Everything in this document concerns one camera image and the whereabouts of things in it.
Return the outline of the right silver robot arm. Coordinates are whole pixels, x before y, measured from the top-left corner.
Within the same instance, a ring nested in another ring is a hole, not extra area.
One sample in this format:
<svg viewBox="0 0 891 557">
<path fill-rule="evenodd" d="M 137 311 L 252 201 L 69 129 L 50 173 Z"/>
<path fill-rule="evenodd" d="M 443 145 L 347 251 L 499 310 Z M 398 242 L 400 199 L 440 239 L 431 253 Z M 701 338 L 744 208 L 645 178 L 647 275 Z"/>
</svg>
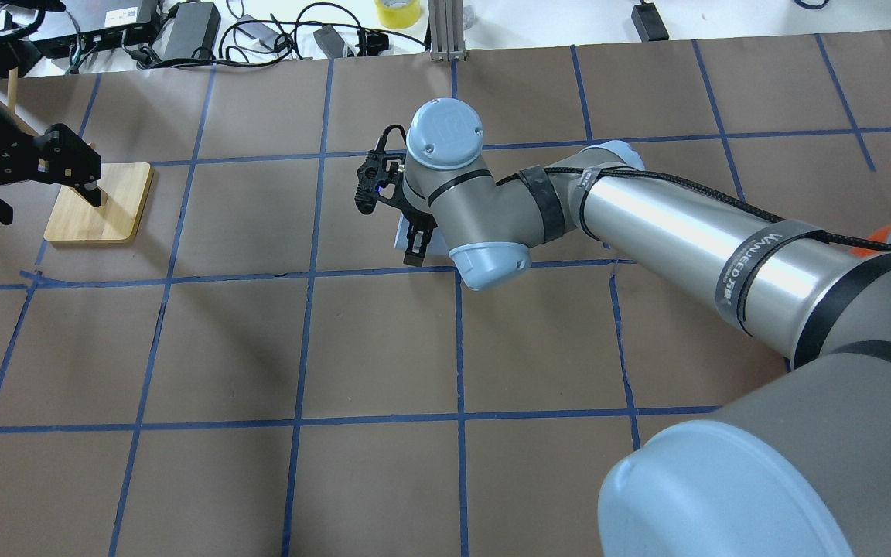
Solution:
<svg viewBox="0 0 891 557">
<path fill-rule="evenodd" d="M 653 173 L 604 142 L 497 181 L 480 116 L 418 107 L 406 200 L 431 217 L 460 278 L 494 288 L 569 232 L 621 268 L 621 340 L 637 398 L 714 389 L 729 403 L 666 417 L 609 470 L 607 556 L 891 556 L 891 243 L 867 256 L 813 224 Z"/>
</svg>

